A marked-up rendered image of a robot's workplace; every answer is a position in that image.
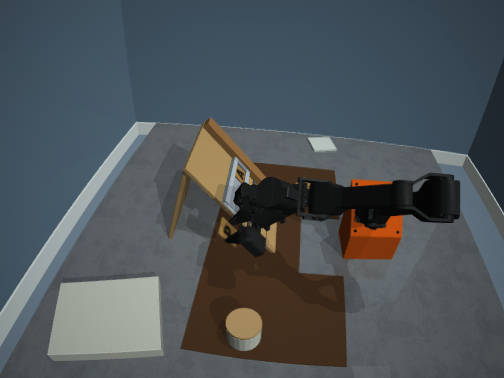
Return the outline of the grey cylinder with tan lid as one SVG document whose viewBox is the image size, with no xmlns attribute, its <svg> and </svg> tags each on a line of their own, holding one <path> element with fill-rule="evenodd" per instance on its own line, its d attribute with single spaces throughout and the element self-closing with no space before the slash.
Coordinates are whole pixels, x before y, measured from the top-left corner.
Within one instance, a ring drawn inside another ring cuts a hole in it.
<svg viewBox="0 0 504 378">
<path fill-rule="evenodd" d="M 261 329 L 262 321 L 255 310 L 235 309 L 226 319 L 227 341 L 236 350 L 247 351 L 257 347 Z"/>
</svg>

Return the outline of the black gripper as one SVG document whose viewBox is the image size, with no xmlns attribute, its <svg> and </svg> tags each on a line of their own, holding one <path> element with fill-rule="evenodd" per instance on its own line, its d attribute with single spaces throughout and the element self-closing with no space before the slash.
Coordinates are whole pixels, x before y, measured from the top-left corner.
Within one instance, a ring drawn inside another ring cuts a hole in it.
<svg viewBox="0 0 504 378">
<path fill-rule="evenodd" d="M 253 217 L 253 216 L 252 216 Z M 279 209 L 266 207 L 266 209 L 255 219 L 243 210 L 239 210 L 229 221 L 230 225 L 240 224 L 239 231 L 226 237 L 226 243 L 241 244 L 255 258 L 265 254 L 266 238 L 261 235 L 261 229 L 266 232 L 270 230 L 270 226 L 277 222 L 286 223 L 284 216 Z M 251 226 L 243 227 L 241 223 L 251 222 Z"/>
</svg>

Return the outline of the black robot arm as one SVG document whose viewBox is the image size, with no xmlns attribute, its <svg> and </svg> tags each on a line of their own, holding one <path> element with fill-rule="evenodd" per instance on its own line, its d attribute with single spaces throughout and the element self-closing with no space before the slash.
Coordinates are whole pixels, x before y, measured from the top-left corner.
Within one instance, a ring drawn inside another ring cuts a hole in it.
<svg viewBox="0 0 504 378">
<path fill-rule="evenodd" d="M 413 184 L 423 179 L 429 180 L 413 192 Z M 309 189 L 307 183 L 311 183 Z M 270 207 L 286 217 L 296 213 L 302 220 L 320 221 L 356 209 L 354 221 L 371 230 L 386 227 L 391 216 L 414 215 L 423 222 L 454 223 L 460 216 L 460 181 L 451 174 L 428 173 L 415 181 L 343 187 L 323 179 L 299 177 L 298 184 L 290 184 L 267 177 L 257 189 L 243 182 L 233 202 L 253 219 Z M 307 206 L 309 214 L 303 214 Z"/>
</svg>

